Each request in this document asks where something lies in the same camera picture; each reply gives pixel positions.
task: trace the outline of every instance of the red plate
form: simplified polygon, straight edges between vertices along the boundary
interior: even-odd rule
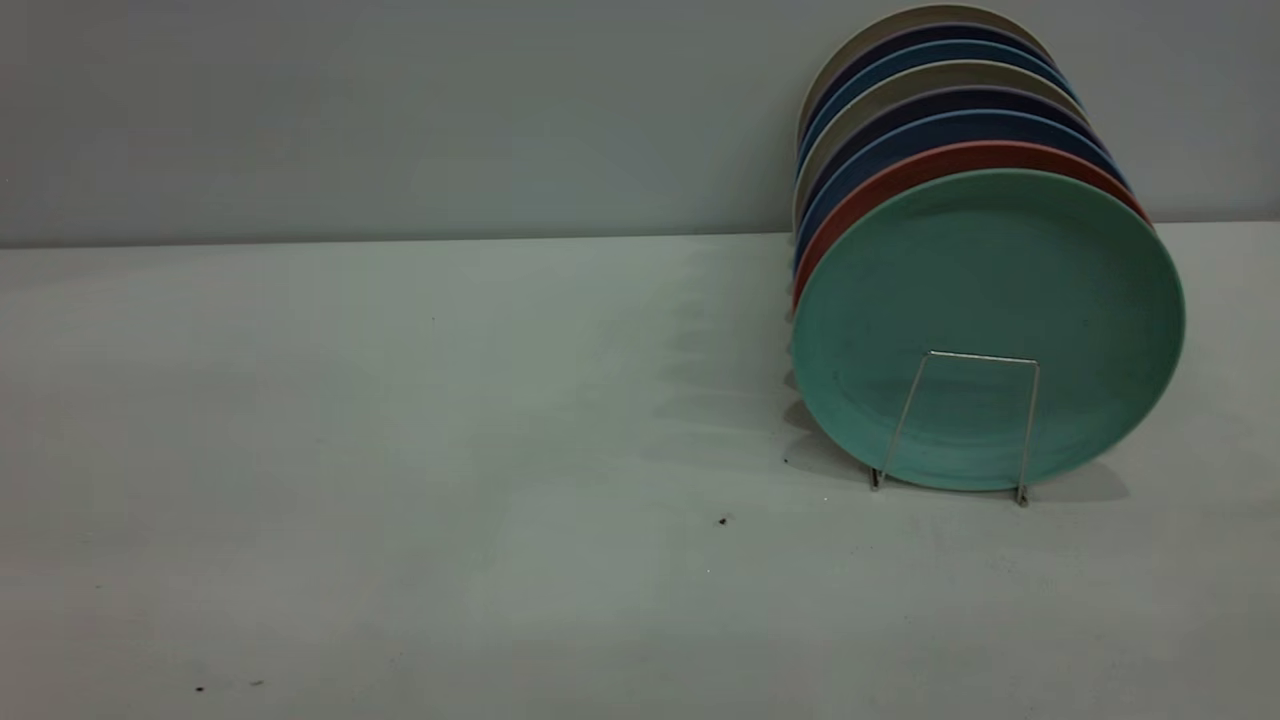
[[[809,241],[804,256],[800,258],[800,265],[796,268],[791,306],[795,307],[800,302],[800,293],[804,292],[804,286],[809,282],[809,275],[813,274],[814,268],[818,266],[827,250],[845,234],[845,231],[852,227],[863,215],[874,210],[881,202],[902,191],[943,176],[987,168],[1043,170],[1089,183],[1124,202],[1143,220],[1147,220],[1148,225],[1151,224],[1151,218],[1142,210],[1142,205],[1138,204],[1132,192],[1103,170],[1070,152],[1012,140],[982,140],[945,145],[920,152],[919,155],[913,155],[901,163],[881,170],[850,192],[827,215],[827,219],[823,220],[818,232]]]

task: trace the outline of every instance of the gray wall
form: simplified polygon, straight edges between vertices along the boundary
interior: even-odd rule
[[[8,0],[0,241],[776,231],[884,0]],[[1280,215],[1280,4],[1006,0],[1157,219]]]

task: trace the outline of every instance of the plate stand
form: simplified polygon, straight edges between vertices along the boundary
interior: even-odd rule
[[[884,462],[881,464],[879,469],[872,468],[872,489],[878,491],[881,484],[884,482],[884,478],[888,477],[890,462],[893,461],[893,454],[897,452],[897,441],[902,436],[902,425],[906,424],[906,414],[911,410],[911,400],[915,398],[915,389],[920,387],[920,375],[924,374],[925,365],[928,365],[929,360],[933,357],[1032,366],[1032,400],[1030,409],[1027,411],[1027,434],[1023,438],[1023,462],[1021,468],[1018,470],[1018,487],[1014,489],[1014,502],[1021,507],[1027,507],[1030,502],[1027,497],[1025,484],[1027,461],[1030,459],[1032,424],[1036,421],[1036,397],[1039,395],[1039,361],[1025,357],[1000,357],[996,355],[973,355],[969,352],[945,352],[942,350],[929,350],[925,352],[924,356],[920,357],[920,366],[915,370],[915,379],[911,380],[911,389],[906,393],[906,402],[902,404],[902,414],[897,419],[897,429],[893,430],[893,438],[888,442],[888,454],[884,455]]]

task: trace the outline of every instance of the blue plate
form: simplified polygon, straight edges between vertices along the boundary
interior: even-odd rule
[[[900,50],[899,53],[895,53],[858,73],[856,77],[840,87],[824,104],[819,105],[818,111],[813,117],[813,122],[809,124],[809,129],[804,135],[804,140],[800,141],[800,152],[796,160],[796,174],[800,174],[800,168],[804,167],[805,158],[809,155],[809,150],[813,147],[813,143],[817,142],[818,136],[822,135],[822,131],[824,131],[827,126],[831,124],[831,120],[835,119],[835,117],[840,114],[846,105],[852,102],[854,99],[897,73],[918,68],[920,65],[928,65],[931,63],[945,63],[947,60],[988,60],[993,63],[1005,63],[1006,65],[1012,65],[1041,77],[1046,82],[1057,86],[1059,90],[1075,100],[1075,92],[1073,92],[1071,86],[1062,79],[1062,76],[1057,74],[1057,72],[1043,60],[1023,53],[1021,50],[977,40],[943,40],[916,45],[914,47],[908,47],[906,50]]]
[[[1070,152],[1129,187],[1106,152],[1078,132],[1052,120],[1012,110],[960,110],[932,115],[872,142],[841,165],[827,184],[822,186],[796,229],[792,273],[800,265],[809,240],[827,215],[868,178],[918,152],[973,140],[1019,140]]]
[[[886,37],[845,65],[836,74],[836,77],[831,79],[831,83],[823,88],[822,95],[818,96],[818,100],[813,105],[813,111],[810,111],[809,117],[805,118],[805,129],[808,131],[809,126],[813,124],[813,115],[827,102],[827,100],[831,100],[831,96],[840,91],[840,88],[851,81],[858,73],[900,50],[906,50],[908,47],[924,45],[927,42],[938,42],[940,40],[980,40],[983,42],[995,42],[996,45],[1021,50],[1023,53],[1039,58],[1048,67],[1055,69],[1057,68],[1053,59],[1047,54],[1041,53],[1034,45],[1027,42],[1016,35],[996,29],[989,26],[977,23],[937,23],[920,26]]]
[[[831,179],[831,176],[861,149],[915,120],[929,115],[955,113],[957,110],[1014,110],[1044,118],[1076,132],[1093,145],[1097,145],[1108,158],[1111,156],[1102,145],[1102,141],[1093,135],[1093,128],[1080,122],[1080,118],[1038,95],[1009,87],[956,87],[913,97],[906,102],[884,110],[859,128],[831,156],[822,170],[814,177],[813,183],[809,187],[800,188],[803,192],[801,197],[804,197],[801,213],[808,209],[814,191],[826,184]]]
[[[831,438],[882,468],[924,352],[1039,363],[1027,482],[1076,468],[1155,406],[1185,333],[1178,270],[1142,218],[1056,173],[946,176],[884,201],[827,251],[791,356]],[[950,489],[1018,483],[1028,365],[933,357],[888,473]]]

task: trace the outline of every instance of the beige plate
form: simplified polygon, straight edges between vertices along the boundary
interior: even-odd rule
[[[849,63],[852,63],[859,55],[870,50],[882,40],[918,26],[937,23],[974,23],[1002,29],[1025,40],[1032,47],[1036,47],[1052,60],[1044,45],[1039,40],[1036,40],[1036,36],[1028,32],[1027,28],[998,13],[983,8],[974,8],[972,5],[923,5],[893,13],[863,28],[861,32],[845,42],[840,50],[836,50],[836,54],[818,70],[818,77],[813,78],[813,83],[809,85],[809,94],[804,97],[804,105],[800,106],[800,119],[796,120],[796,145],[804,137],[805,118],[813,113],[818,97],[827,88],[827,85],[840,74],[840,70],[845,69]]]
[[[818,179],[818,173],[845,141],[868,120],[916,95],[975,85],[1010,87],[1029,92],[1080,118],[1085,126],[1093,127],[1084,117],[1084,110],[1075,104],[1075,100],[1071,100],[1070,95],[1047,79],[1021,68],[989,60],[947,60],[911,68],[872,86],[870,90],[855,97],[822,131],[813,147],[809,149],[809,155],[805,156],[804,164],[800,167],[800,174],[796,176],[795,195],[791,197],[791,228],[795,229],[800,225],[801,204],[809,196],[814,181]]]

